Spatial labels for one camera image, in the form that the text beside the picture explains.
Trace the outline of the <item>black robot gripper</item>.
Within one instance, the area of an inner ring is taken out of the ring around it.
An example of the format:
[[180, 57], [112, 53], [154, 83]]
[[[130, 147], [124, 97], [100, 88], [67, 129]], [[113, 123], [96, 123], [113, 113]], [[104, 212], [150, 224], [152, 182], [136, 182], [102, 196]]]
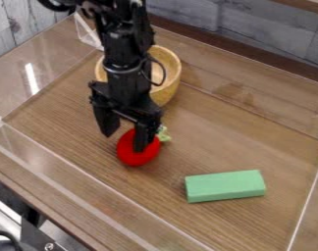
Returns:
[[101, 69], [105, 81], [97, 79], [89, 83], [100, 131], [110, 137], [120, 129], [120, 120], [129, 120], [136, 125], [134, 151], [141, 153], [160, 128], [161, 110], [150, 96], [153, 66], [104, 66]]

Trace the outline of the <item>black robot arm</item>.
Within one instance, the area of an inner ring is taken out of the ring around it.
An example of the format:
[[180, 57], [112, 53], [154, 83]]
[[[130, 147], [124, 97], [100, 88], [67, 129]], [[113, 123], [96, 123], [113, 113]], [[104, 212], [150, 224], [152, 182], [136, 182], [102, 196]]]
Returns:
[[161, 109], [150, 97], [153, 65], [150, 55], [154, 30], [150, 25], [146, 0], [37, 0], [63, 12], [80, 8], [96, 22], [96, 34], [104, 47], [102, 68], [106, 80], [89, 83], [90, 102], [101, 133], [110, 136], [120, 122], [134, 124], [133, 150], [142, 152], [160, 130]]

